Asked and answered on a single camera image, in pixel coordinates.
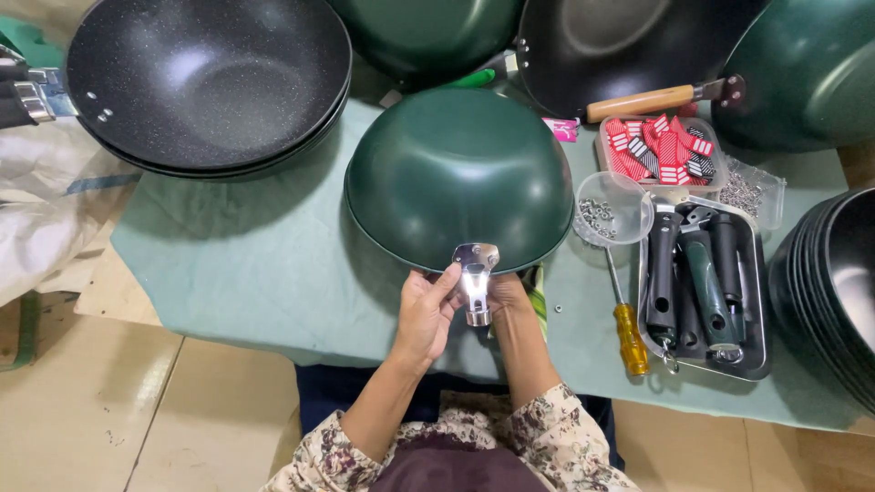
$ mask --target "metal ring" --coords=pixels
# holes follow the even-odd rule
[[[662,363],[665,365],[665,368],[668,369],[668,372],[671,374],[677,374],[678,371],[681,370],[680,364],[677,363],[677,359],[669,352],[669,341],[666,339],[662,339]]]

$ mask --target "table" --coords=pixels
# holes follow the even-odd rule
[[[100,312],[152,324],[160,314],[160,322],[176,333],[274,350],[298,363],[379,363],[394,334],[397,295],[406,268],[361,233],[356,235],[343,218],[340,203],[348,157],[379,113],[366,102],[351,100],[337,135],[326,140],[318,155],[302,169],[275,179],[223,186],[144,176],[113,234],[115,250],[106,252],[77,312]],[[563,143],[575,186],[598,170],[592,144],[595,131],[594,127],[581,129],[575,144]],[[764,234],[766,258],[806,210],[847,187],[835,151],[739,157],[788,181],[784,224]],[[217,225],[223,214],[243,213],[240,200],[266,194],[281,200],[282,193],[296,196],[289,199],[293,203],[264,202],[263,207],[276,208],[269,221],[257,221],[253,227],[236,224],[233,233]],[[205,222],[207,215],[197,215],[204,207],[221,207],[221,211],[208,214]],[[282,286],[259,292],[258,299],[247,298],[247,304],[238,300],[241,292],[223,285],[215,262],[208,264],[201,258],[225,255],[240,261],[241,252],[235,247],[248,241],[256,246],[275,242],[283,254],[260,250],[245,265],[234,268],[235,280],[258,277],[255,286]],[[314,258],[314,250],[323,257]],[[633,253],[634,248],[614,252],[624,285],[631,282]],[[330,264],[319,262],[326,258]],[[125,263],[133,266],[136,276]],[[572,235],[547,260],[545,271],[549,351],[576,392],[682,411],[875,433],[871,420],[837,404],[830,389],[808,376],[781,344],[774,347],[773,374],[759,383],[695,369],[670,376],[657,363],[652,364],[654,374],[629,380],[617,356],[613,290],[603,254],[585,249]],[[284,284],[284,275],[290,278],[292,273],[298,277]],[[330,278],[334,284],[327,288],[319,278]],[[186,283],[193,288],[181,291],[179,285]],[[277,316],[276,311],[284,313]],[[318,313],[319,323],[298,320],[302,313]],[[435,368],[479,381],[502,376],[497,346],[464,323],[454,323],[450,342]]]

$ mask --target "metal tray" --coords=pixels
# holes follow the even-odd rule
[[[732,216],[732,223],[738,235],[738,266],[741,273],[741,289],[744,299],[742,306],[745,311],[745,330],[747,342],[740,350],[740,357],[728,361],[714,352],[704,348],[678,348],[675,358],[683,366],[705,369],[727,376],[737,377],[746,381],[759,381],[768,376],[771,371],[771,361],[768,358],[771,345],[767,331],[770,316],[765,302],[764,292],[767,286],[766,266],[763,259],[762,239],[756,221],[739,208],[722,203],[690,196],[683,186],[658,186],[651,193],[655,200],[666,200],[675,204],[675,210],[686,214],[695,207],[710,207]],[[633,282],[637,292],[633,298],[638,299],[638,330],[644,344],[651,352],[663,356],[662,347],[656,345],[650,338],[645,322],[646,310],[641,309],[648,294],[648,256],[649,240],[645,236],[639,242],[638,282]]]

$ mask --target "floral shirt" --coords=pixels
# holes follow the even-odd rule
[[[608,445],[595,420],[564,383],[511,413],[510,398],[445,391],[436,423],[402,424],[383,463],[359,451],[340,429],[336,411],[301,439],[292,462],[261,492],[368,490],[399,445],[450,435],[476,449],[506,447],[547,490],[639,490],[608,464]]]

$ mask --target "stainless steel bracket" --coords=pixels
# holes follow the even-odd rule
[[[489,274],[500,259],[498,246],[483,242],[462,244],[452,254],[452,261],[462,265],[462,291],[468,297],[465,316],[472,327],[486,327],[492,323],[487,286]]]

